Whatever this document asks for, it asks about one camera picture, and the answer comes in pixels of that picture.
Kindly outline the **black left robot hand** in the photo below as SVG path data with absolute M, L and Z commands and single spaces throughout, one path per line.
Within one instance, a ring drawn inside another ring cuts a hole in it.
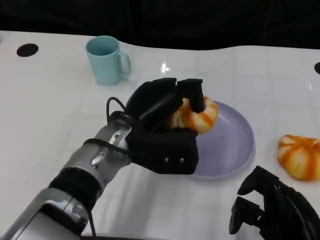
M 140 122 L 147 131 L 163 127 L 170 117 L 189 100 L 195 113 L 205 109 L 202 79 L 188 78 L 178 81 L 165 77 L 140 85 L 126 103 L 124 113 Z

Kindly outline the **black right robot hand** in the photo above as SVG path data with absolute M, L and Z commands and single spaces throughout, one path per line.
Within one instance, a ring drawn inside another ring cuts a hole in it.
M 256 166 L 244 179 L 231 208 L 229 233 L 243 223 L 265 240 L 318 240 L 320 218 L 308 200 L 279 177 Z

